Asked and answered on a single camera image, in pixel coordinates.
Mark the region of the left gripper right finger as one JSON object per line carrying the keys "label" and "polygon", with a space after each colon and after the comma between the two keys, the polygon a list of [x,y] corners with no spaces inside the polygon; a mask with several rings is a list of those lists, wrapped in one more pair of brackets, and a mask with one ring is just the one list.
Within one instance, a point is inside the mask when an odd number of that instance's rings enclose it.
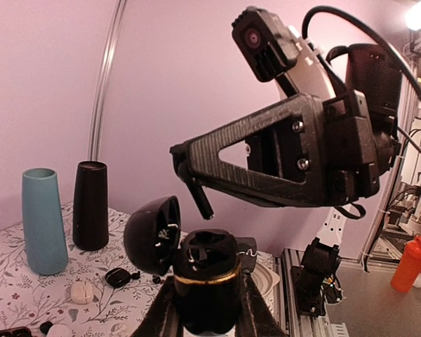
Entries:
{"label": "left gripper right finger", "polygon": [[251,273],[240,272],[234,289],[231,300],[235,336],[286,336],[261,296]]}

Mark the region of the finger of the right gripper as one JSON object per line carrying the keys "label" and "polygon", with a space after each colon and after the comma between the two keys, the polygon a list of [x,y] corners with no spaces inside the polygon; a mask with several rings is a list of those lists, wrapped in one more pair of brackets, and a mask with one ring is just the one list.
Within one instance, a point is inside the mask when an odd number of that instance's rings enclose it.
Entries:
{"label": "finger of the right gripper", "polygon": [[175,166],[175,172],[189,189],[199,209],[211,208],[203,187],[263,207],[340,205],[340,198],[329,195],[328,191],[322,187],[312,187],[309,183],[296,183],[232,165],[229,166],[229,172],[236,175],[229,178],[203,176],[191,172],[185,161]]}

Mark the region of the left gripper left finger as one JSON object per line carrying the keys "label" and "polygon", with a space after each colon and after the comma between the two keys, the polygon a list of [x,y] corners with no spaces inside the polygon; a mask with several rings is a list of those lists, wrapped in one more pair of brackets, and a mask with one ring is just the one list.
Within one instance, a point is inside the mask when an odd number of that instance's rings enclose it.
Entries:
{"label": "left gripper left finger", "polygon": [[135,330],[135,336],[182,336],[182,322],[174,303],[174,295],[173,276],[168,276],[149,307],[145,318]]}

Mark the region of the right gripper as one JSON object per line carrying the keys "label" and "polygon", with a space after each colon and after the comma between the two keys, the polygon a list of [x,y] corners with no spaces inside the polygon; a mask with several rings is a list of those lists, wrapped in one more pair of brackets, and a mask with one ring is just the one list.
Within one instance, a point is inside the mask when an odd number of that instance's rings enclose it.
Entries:
{"label": "right gripper", "polygon": [[[246,166],[220,158],[237,143],[250,148]],[[350,90],[322,101],[299,93],[172,146],[175,174],[202,185],[322,187],[340,206],[377,194],[399,144],[375,125],[365,95]]]}

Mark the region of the black round earbud case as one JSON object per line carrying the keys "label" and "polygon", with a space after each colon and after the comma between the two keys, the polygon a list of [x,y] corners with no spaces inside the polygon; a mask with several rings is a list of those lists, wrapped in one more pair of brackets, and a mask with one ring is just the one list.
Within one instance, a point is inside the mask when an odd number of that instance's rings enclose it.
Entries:
{"label": "black round earbud case", "polygon": [[183,237],[179,201],[172,196],[134,212],[126,223],[123,245],[140,271],[164,277],[172,272],[182,334],[218,336],[234,327],[231,297],[241,259],[231,233],[195,230]]}

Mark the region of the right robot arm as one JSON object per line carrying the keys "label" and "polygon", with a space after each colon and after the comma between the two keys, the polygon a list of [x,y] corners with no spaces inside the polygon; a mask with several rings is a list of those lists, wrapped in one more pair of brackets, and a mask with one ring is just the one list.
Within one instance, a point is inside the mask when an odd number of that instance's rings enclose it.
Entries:
{"label": "right robot arm", "polygon": [[299,93],[171,148],[176,175],[205,219],[204,187],[263,207],[353,204],[377,194],[400,150],[402,75],[375,44],[337,46],[347,90],[323,100]]}

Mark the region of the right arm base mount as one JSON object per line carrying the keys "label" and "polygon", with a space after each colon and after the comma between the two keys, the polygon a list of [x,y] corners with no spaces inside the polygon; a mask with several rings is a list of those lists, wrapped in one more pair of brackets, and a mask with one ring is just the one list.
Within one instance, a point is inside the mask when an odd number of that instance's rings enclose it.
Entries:
{"label": "right arm base mount", "polygon": [[326,314],[323,281],[334,276],[341,263],[339,246],[328,246],[315,237],[298,266],[290,268],[295,305],[300,315],[319,317]]}

